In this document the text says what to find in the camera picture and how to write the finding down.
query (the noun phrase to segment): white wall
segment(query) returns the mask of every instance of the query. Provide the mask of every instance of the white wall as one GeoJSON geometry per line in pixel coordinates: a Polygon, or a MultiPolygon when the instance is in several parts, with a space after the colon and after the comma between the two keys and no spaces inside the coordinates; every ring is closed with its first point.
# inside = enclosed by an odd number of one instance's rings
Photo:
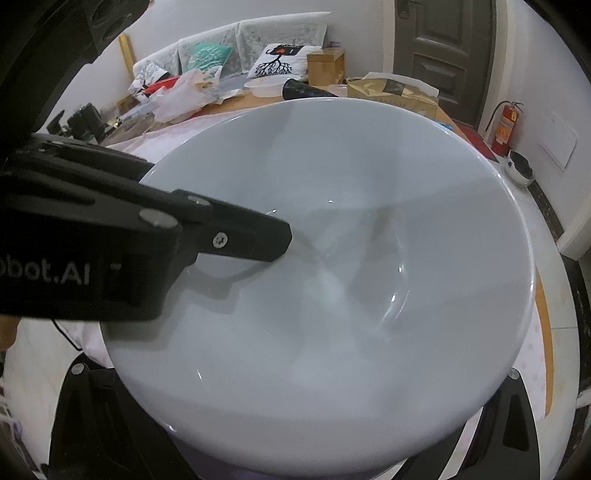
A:
{"type": "Polygon", "coordinates": [[[514,8],[516,37],[508,88],[525,104],[515,149],[526,156],[536,179],[566,228],[591,195],[591,84],[555,30],[523,0],[514,8]],[[544,109],[569,124],[579,140],[566,171],[539,146],[544,109]]]}
{"type": "MultiPolygon", "coordinates": [[[[127,29],[137,59],[179,38],[248,18],[300,12],[330,11],[328,39],[347,49],[347,74],[365,75],[382,67],[382,0],[154,0],[127,29]]],[[[124,97],[131,80],[115,40],[68,86],[52,111],[65,109],[64,121],[78,106],[97,108],[124,97]]]]}
{"type": "Polygon", "coordinates": [[[330,40],[347,49],[349,75],[382,67],[382,0],[155,0],[127,33],[138,59],[179,38],[248,18],[332,12],[330,40]]]}
{"type": "Polygon", "coordinates": [[[130,84],[123,54],[115,40],[94,63],[82,67],[58,100],[46,125],[61,110],[66,110],[61,120],[64,124],[78,107],[88,102],[98,109],[111,105],[127,95],[130,84]]]}

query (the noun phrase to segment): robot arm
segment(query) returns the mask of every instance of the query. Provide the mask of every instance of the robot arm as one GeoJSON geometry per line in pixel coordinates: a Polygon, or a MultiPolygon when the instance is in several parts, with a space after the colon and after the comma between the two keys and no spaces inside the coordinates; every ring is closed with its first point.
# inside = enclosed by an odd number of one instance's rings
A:
{"type": "Polygon", "coordinates": [[[139,183],[152,167],[140,158],[33,134],[82,65],[148,2],[25,3],[31,11],[11,13],[22,15],[13,24],[36,22],[1,47],[0,315],[153,319],[199,253],[265,262],[285,253],[291,229],[282,220],[152,189],[139,183]],[[48,59],[56,64],[40,83],[34,71],[48,59]]]}

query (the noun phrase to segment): white pillow with tree print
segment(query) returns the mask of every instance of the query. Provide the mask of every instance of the white pillow with tree print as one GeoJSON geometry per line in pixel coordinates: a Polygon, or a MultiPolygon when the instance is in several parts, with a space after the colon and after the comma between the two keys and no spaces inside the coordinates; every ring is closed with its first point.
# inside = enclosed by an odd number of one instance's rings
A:
{"type": "Polygon", "coordinates": [[[273,75],[299,75],[308,73],[308,53],[322,50],[321,47],[272,43],[267,45],[255,62],[248,78],[271,77],[273,75]]]}
{"type": "Polygon", "coordinates": [[[148,60],[136,74],[127,92],[136,100],[145,103],[148,101],[149,95],[146,95],[144,90],[150,85],[168,77],[170,77],[169,72],[155,64],[152,60],[148,60]]]}

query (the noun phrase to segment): human hand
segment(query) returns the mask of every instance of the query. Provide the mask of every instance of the human hand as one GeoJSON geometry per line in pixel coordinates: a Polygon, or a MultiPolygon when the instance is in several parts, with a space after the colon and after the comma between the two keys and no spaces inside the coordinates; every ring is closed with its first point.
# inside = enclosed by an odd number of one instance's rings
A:
{"type": "Polygon", "coordinates": [[[18,317],[0,315],[0,352],[8,350],[17,338],[18,317]]]}

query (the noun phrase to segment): throw pillow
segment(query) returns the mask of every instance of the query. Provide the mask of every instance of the throw pillow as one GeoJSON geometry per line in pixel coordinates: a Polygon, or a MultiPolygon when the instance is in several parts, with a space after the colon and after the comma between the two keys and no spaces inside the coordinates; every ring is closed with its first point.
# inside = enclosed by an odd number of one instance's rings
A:
{"type": "Polygon", "coordinates": [[[232,47],[215,43],[197,43],[189,57],[187,71],[199,69],[202,72],[212,67],[224,66],[232,53],[232,47]]]}
{"type": "Polygon", "coordinates": [[[127,91],[136,100],[145,102],[149,97],[149,95],[144,93],[146,87],[149,87],[160,80],[167,79],[168,77],[170,77],[169,72],[149,60],[137,73],[127,91]]]}
{"type": "Polygon", "coordinates": [[[252,66],[248,78],[270,77],[272,75],[300,75],[303,77],[308,72],[308,53],[321,49],[321,47],[272,43],[267,45],[262,55],[252,66]]]}

